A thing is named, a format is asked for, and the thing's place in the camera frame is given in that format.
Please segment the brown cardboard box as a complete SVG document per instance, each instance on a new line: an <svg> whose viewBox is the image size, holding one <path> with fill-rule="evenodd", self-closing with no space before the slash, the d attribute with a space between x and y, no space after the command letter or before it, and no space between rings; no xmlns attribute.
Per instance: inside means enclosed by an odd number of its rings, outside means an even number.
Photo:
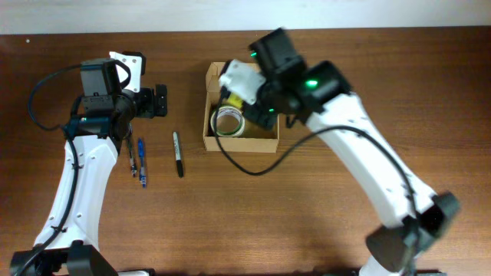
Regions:
<svg viewBox="0 0 491 276"><path fill-rule="evenodd" d="M219 152L220 149L213 136L210 118L216 109L219 99L219 73L224 62L212 62L206 72L206 103L203 121L203 142L209 152ZM242 153L275 153L279 142L280 116L277 116L271 130L264 130L254 123L245 121L244 132L238 137L220 137L219 141L227 152Z"/></svg>

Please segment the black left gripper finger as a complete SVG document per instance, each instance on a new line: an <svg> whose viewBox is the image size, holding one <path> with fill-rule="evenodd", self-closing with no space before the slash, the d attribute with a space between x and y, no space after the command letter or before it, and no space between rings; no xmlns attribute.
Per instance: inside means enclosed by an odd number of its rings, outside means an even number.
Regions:
<svg viewBox="0 0 491 276"><path fill-rule="evenodd" d="M165 117L168 113L167 102L165 100L158 100L155 106L155 116Z"/></svg>
<svg viewBox="0 0 491 276"><path fill-rule="evenodd" d="M165 100L167 96L167 87L165 84L157 84L155 89L156 99Z"/></svg>

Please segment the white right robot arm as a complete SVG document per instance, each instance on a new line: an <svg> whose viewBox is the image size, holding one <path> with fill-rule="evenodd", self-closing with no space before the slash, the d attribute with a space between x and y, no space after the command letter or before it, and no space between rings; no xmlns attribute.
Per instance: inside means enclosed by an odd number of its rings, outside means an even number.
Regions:
<svg viewBox="0 0 491 276"><path fill-rule="evenodd" d="M415 275L416 260L445 235L460 210L404 164L377 130L341 71L308 66L285 30L249 45L265 77L256 92L267 111L292 115L343 162L373 205L381 226L366 237L371 253L360 275Z"/></svg>

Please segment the yellow highlighter marker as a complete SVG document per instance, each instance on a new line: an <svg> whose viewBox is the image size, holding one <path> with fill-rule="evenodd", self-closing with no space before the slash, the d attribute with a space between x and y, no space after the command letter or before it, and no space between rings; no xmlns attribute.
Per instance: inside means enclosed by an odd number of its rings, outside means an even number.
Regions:
<svg viewBox="0 0 491 276"><path fill-rule="evenodd" d="M243 100L235 94L230 94L226 100L226 103L240 110L243 106Z"/></svg>

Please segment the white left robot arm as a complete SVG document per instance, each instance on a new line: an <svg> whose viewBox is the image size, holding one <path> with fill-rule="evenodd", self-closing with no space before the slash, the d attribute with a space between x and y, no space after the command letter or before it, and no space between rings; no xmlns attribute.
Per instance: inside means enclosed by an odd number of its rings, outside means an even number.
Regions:
<svg viewBox="0 0 491 276"><path fill-rule="evenodd" d="M48 219L29 251L13 254L11 275L116 275L99 251L98 227L104 193L134 118L164 117L166 86L141 87L146 58L140 52L112 51L108 58L83 61L83 93L64 134L64 168Z"/></svg>

